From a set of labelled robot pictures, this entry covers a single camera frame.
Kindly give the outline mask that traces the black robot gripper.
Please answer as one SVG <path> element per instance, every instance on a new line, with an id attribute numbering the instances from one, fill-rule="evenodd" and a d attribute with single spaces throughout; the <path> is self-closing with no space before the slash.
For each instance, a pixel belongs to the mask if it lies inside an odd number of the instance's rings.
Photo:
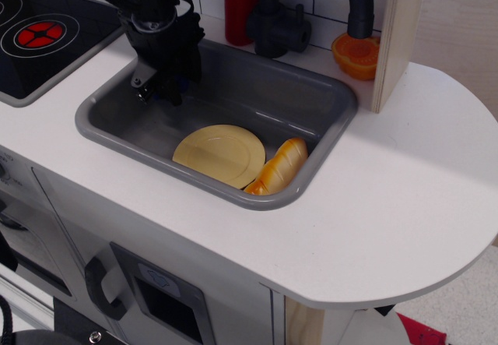
<path id="1" fill-rule="evenodd" d="M 200 27 L 200 15 L 189 10 L 170 23 L 153 28 L 123 12 L 118 17 L 138 58 L 131 79 L 131 86 L 138 88 L 137 98 L 144 104 L 161 99 L 180 106 L 180 85 L 174 77 L 182 76 L 196 83 L 202 77 L 198 45 L 205 32 Z"/>

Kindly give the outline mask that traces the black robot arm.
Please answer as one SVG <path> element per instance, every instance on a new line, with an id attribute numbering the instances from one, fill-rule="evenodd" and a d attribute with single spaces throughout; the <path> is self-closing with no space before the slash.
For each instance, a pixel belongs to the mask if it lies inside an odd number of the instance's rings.
<path id="1" fill-rule="evenodd" d="M 192 0 L 104 0 L 117 9 L 129 44 L 137 54 L 130 84 L 137 97 L 178 106 L 189 83 L 202 77 L 198 45 L 205 36 Z"/>

